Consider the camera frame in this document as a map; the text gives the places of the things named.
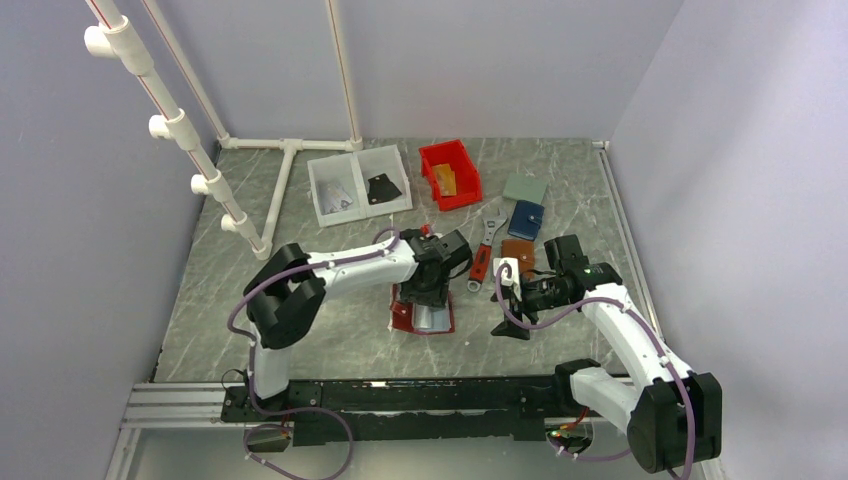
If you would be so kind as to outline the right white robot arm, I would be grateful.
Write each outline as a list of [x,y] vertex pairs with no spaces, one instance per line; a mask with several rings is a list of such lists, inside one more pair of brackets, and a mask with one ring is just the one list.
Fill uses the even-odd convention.
[[720,383],[698,373],[675,354],[635,306],[608,263],[593,263],[575,235],[549,240],[549,272],[526,279],[512,257],[497,258],[493,299],[504,313],[495,336],[527,339],[572,312],[580,312],[603,335],[623,363],[625,385],[599,363],[574,360],[555,369],[551,401],[574,415],[587,408],[625,434],[630,455],[648,473],[688,479],[698,462],[722,449]]

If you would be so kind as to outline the red card holder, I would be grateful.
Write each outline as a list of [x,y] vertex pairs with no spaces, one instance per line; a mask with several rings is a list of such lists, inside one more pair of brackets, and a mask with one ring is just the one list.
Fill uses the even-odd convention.
[[456,330],[453,295],[448,293],[447,305],[444,308],[431,308],[413,303],[400,301],[400,287],[395,284],[391,288],[390,330],[406,332],[413,335],[442,335],[451,334]]

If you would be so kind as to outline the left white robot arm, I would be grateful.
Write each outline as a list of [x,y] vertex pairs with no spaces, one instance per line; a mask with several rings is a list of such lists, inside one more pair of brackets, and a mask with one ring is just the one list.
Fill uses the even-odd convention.
[[283,246],[248,283],[227,320],[228,329],[250,345],[248,407],[264,420],[285,411],[292,348],[325,302],[395,285],[403,302],[444,309],[451,280],[472,261],[470,245],[457,230],[427,234],[388,227],[369,245],[327,253],[306,252],[297,243]]

